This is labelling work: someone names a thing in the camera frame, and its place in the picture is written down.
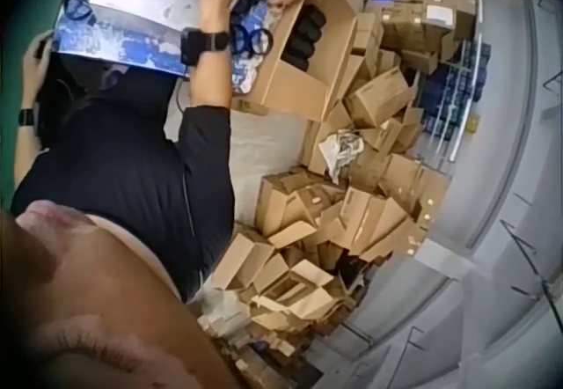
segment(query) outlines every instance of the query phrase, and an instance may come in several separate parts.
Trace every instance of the black cylindrical item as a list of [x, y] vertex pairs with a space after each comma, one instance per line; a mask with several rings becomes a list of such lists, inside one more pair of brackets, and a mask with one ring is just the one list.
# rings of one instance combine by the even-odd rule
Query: black cylindrical item
[[299, 37], [304, 40], [310, 41], [311, 43], [319, 41], [322, 35], [320, 28], [306, 17], [297, 20], [293, 27], [293, 33], [299, 35]]
[[325, 14], [314, 4], [306, 4], [301, 8], [299, 16], [308, 18], [317, 28], [322, 28], [326, 24]]
[[294, 56], [309, 59], [315, 53], [315, 46], [308, 40], [300, 38], [298, 34], [291, 34], [285, 49]]
[[309, 62], [307, 62], [307, 59], [295, 57], [291, 53], [288, 53], [288, 52], [283, 52], [281, 54], [281, 59], [284, 62], [287, 62], [290, 65], [295, 66], [299, 70], [302, 70], [303, 72], [307, 72], [307, 69], [309, 68]]

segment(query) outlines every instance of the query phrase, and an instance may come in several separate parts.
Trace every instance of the flattened cardboard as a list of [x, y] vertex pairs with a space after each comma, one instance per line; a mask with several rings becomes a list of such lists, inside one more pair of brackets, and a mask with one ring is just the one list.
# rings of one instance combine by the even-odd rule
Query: flattened cardboard
[[358, 128], [375, 128], [388, 121], [415, 97], [399, 68], [385, 72], [353, 92], [345, 100]]
[[268, 259], [274, 247], [253, 229], [239, 225], [212, 275], [214, 286], [221, 290], [248, 288]]
[[[307, 72], [281, 59], [303, 3], [315, 4], [326, 17]], [[241, 99], [311, 121], [324, 120], [334, 106], [355, 28], [355, 12], [346, 0], [301, 0], [292, 4], [274, 29], [274, 44], [258, 69], [251, 91]]]

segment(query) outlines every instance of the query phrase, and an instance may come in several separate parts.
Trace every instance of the white paper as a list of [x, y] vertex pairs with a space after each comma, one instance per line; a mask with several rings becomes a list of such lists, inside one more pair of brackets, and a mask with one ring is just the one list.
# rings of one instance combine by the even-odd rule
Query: white paper
[[429, 4], [426, 8], [426, 18], [443, 22], [446, 26], [454, 25], [454, 11], [445, 6]]
[[349, 165], [363, 151], [363, 140], [352, 131], [341, 130], [328, 136], [318, 145], [325, 158], [328, 174], [338, 184], [340, 171]]

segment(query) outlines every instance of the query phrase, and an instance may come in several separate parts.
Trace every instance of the eyelashes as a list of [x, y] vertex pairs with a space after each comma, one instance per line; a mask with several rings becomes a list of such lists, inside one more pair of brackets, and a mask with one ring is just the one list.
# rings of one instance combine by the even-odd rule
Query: eyelashes
[[48, 365], [58, 357], [67, 354], [86, 356], [126, 373], [134, 373], [143, 365], [140, 358], [132, 356], [123, 349], [101, 343], [87, 334], [77, 334], [72, 338], [66, 334], [60, 334], [55, 337], [53, 347], [39, 352], [37, 358], [41, 365]]

